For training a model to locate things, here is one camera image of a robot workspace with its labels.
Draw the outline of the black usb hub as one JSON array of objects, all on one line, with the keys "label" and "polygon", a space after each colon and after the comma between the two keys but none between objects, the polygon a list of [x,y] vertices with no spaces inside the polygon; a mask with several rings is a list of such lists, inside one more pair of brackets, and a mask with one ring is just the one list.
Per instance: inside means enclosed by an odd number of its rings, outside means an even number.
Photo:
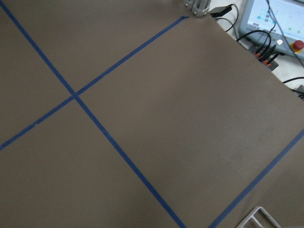
[{"label": "black usb hub", "polygon": [[279,53],[275,52],[276,45],[270,48],[251,46],[248,51],[270,71],[274,71],[279,64],[275,59],[279,56]]}]

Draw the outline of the robot teach pendant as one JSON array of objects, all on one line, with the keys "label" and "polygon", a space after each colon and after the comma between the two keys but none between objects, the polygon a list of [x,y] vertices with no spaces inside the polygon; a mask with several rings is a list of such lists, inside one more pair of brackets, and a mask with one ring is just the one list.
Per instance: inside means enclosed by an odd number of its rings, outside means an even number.
[{"label": "robot teach pendant", "polygon": [[238,30],[270,32],[276,51],[293,56],[291,44],[304,40],[304,2],[302,0],[248,0]]}]

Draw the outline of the aluminium profile post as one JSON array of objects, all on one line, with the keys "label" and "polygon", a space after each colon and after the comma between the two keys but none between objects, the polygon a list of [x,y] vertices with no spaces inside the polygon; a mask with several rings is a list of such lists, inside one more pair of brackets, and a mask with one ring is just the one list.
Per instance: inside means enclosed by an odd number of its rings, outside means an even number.
[{"label": "aluminium profile post", "polygon": [[183,5],[197,18],[205,16],[210,7],[211,0],[184,0]]}]

